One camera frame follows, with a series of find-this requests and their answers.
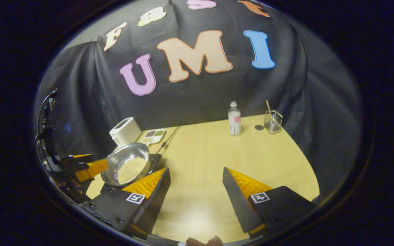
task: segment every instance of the table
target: table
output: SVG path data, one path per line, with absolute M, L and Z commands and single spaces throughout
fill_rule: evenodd
M 239 136 L 230 135 L 228 120 L 181 126 L 159 152 L 158 168 L 170 168 L 171 185 L 152 234 L 182 242 L 188 237 L 207 242 L 214 235 L 224 243 L 248 238 L 222 183 L 223 167 L 272 188 L 287 186 L 309 201 L 316 198 L 319 185 L 302 151 L 284 130 L 271 135 L 254 128 L 263 124 L 264 115 L 242 117 Z M 162 141 L 150 145 L 151 154 L 174 129 L 165 128 Z M 100 194 L 103 184 L 97 175 L 87 195 Z

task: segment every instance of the metal bowl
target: metal bowl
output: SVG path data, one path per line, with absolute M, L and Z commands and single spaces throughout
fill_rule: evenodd
M 118 182 L 118 170 L 124 165 L 128 160 L 141 157 L 144 158 L 147 163 L 142 171 L 127 183 Z M 149 162 L 150 152 L 148 147 L 143 143 L 130 143 L 125 146 L 121 146 L 114 150 L 108 157 L 107 163 L 109 165 L 108 169 L 101 173 L 101 178 L 103 181 L 111 186 L 124 187 L 131 182 L 137 181 L 150 172 L 150 162 Z

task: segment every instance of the watercolor palette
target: watercolor palette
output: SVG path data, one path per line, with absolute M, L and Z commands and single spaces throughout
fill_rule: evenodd
M 156 129 L 147 132 L 144 138 L 141 140 L 141 143 L 149 146 L 151 144 L 157 144 L 162 140 L 165 135 L 165 129 Z

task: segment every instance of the wooden stick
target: wooden stick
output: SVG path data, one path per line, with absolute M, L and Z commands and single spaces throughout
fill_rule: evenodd
M 268 113 L 269 113 L 270 115 L 272 115 L 272 111 L 270 110 L 270 104 L 268 103 L 268 100 L 265 100 L 265 103 L 267 104 Z

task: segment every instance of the grain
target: grain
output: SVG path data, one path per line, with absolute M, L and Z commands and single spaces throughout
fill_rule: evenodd
M 144 169 L 147 161 L 144 158 L 136 157 L 128 160 L 122 167 L 118 170 L 118 182 L 120 184 L 125 184 L 130 182 L 136 176 L 141 173 Z

